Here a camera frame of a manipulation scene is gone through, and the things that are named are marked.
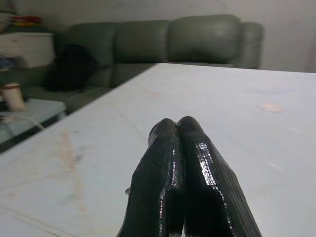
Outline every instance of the leather sofa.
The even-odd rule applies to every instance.
[[[41,85],[49,66],[13,70],[8,77],[30,98],[63,101],[71,113],[156,63],[257,69],[262,40],[260,24],[232,15],[79,24],[63,34],[57,51],[79,44],[99,63],[84,92],[45,91]]]

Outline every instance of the sofa backrest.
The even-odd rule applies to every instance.
[[[167,61],[170,21],[121,23],[115,36],[116,63],[158,63]]]
[[[85,47],[100,67],[114,63],[114,36],[117,23],[87,23],[72,26],[65,34],[64,44]]]
[[[171,23],[168,60],[229,63],[238,53],[241,24],[231,15],[190,16]]]
[[[232,15],[191,16],[80,24],[66,32],[66,43],[86,47],[100,67],[110,70],[110,84],[94,79],[92,85],[116,87],[162,62],[258,68],[262,32],[261,25],[246,25]]]

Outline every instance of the marble surface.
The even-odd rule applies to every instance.
[[[186,115],[235,171],[263,236],[314,236],[315,91],[315,74],[156,65],[0,157],[1,236],[116,236],[151,128]]]

